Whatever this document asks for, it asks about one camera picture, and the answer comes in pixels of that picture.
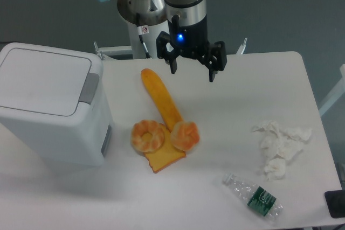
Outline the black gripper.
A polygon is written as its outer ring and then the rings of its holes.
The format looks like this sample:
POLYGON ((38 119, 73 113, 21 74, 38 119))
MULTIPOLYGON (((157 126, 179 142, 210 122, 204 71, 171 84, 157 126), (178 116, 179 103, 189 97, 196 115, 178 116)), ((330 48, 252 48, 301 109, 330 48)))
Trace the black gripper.
POLYGON ((161 31, 156 38, 157 57, 164 59, 172 74, 177 71, 176 58, 181 55, 190 59, 201 59, 200 63, 209 70, 209 81, 223 71, 227 64, 226 46, 223 41, 209 44, 207 16, 200 22, 182 26, 179 15, 173 15, 168 22, 169 34, 161 31))

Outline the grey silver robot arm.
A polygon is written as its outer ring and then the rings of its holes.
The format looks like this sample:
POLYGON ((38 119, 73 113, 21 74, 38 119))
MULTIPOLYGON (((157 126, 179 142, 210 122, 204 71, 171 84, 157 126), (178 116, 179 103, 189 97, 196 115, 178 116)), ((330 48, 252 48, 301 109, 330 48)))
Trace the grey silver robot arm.
POLYGON ((135 59, 163 59, 171 73, 177 70, 177 57, 197 60, 208 68, 210 81, 224 70, 225 43, 208 40, 206 0, 116 1, 135 59))

